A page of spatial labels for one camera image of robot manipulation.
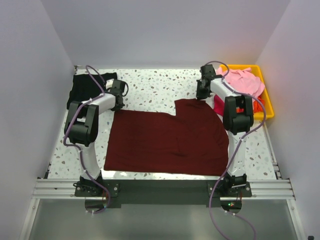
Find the black t shirt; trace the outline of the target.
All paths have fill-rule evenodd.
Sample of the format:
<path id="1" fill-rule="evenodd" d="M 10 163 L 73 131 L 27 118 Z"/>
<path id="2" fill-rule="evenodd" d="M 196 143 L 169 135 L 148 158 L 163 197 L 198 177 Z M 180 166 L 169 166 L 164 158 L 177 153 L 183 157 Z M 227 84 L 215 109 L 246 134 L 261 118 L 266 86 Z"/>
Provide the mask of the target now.
<path id="1" fill-rule="evenodd" d="M 116 72 L 104 73 L 101 76 L 103 80 L 98 75 L 94 75 L 94 78 L 104 91 L 106 90 L 106 82 L 108 80 L 118 78 Z M 88 74 L 74 75 L 72 83 L 73 85 L 71 91 L 69 92 L 69 98 L 66 103 L 67 110 L 69 109 L 70 104 L 73 101 L 87 101 L 90 98 L 93 99 L 102 93 L 101 89 L 97 86 L 97 84 L 92 80 L 92 78 Z"/>

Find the dark red t shirt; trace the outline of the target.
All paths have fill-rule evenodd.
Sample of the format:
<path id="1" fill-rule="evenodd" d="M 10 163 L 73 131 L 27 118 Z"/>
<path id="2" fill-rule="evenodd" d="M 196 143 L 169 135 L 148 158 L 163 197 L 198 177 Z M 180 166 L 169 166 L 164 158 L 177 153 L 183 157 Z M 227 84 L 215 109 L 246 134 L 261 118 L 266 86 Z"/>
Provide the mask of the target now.
<path id="1" fill-rule="evenodd" d="M 119 110 L 104 170 L 220 176 L 228 145 L 222 121 L 202 100 L 176 100 L 175 115 Z"/>

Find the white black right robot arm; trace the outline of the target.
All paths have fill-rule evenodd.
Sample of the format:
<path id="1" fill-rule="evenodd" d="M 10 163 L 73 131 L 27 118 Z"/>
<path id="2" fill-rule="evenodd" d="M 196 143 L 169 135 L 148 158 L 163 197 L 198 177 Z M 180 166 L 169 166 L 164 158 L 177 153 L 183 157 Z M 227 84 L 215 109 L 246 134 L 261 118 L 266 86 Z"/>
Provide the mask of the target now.
<path id="1" fill-rule="evenodd" d="M 213 65 L 207 63 L 200 67 L 201 78 L 197 80 L 196 98 L 205 100 L 214 93 L 223 99 L 222 123 L 228 134 L 228 165 L 223 177 L 223 192 L 235 196 L 247 182 L 246 134 L 254 123 L 252 98 L 237 92 L 217 74 Z"/>

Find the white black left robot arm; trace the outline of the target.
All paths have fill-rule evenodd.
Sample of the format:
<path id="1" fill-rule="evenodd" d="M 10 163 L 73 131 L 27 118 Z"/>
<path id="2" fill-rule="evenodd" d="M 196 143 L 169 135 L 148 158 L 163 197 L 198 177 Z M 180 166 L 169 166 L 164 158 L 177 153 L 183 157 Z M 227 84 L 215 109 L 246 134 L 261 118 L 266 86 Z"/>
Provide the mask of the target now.
<path id="1" fill-rule="evenodd" d="M 64 126 L 63 145 L 74 147 L 78 151 L 81 180 L 89 180 L 86 191 L 92 196 L 99 196 L 104 184 L 98 165 L 95 141 L 99 133 L 99 115 L 106 111 L 118 111 L 124 105 L 124 97 L 129 92 L 128 84 L 123 80 L 114 80 L 111 87 L 95 97 L 83 101 L 73 101 L 69 105 Z"/>

